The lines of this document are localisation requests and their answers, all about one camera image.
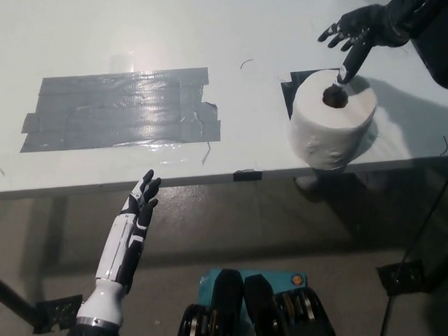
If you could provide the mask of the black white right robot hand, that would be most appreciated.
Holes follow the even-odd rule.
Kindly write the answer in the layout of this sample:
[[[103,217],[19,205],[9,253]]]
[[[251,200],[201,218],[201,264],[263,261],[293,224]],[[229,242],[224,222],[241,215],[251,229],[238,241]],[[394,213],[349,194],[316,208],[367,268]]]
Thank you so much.
[[[341,88],[354,78],[372,48],[395,48],[400,45],[400,37],[389,23],[386,7],[378,4],[366,5],[344,14],[317,39],[318,42],[326,40],[329,41],[329,48],[342,43],[341,51],[348,54],[334,81],[334,86]]]

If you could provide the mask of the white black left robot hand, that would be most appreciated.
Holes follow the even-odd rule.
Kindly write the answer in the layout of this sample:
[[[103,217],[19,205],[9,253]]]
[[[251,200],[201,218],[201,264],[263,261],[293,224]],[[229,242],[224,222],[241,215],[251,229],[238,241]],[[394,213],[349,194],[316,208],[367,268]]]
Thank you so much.
[[[122,326],[122,300],[129,293],[143,252],[160,189],[160,178],[149,170],[129,193],[120,213],[114,219],[96,271],[95,289],[81,305],[79,324]]]

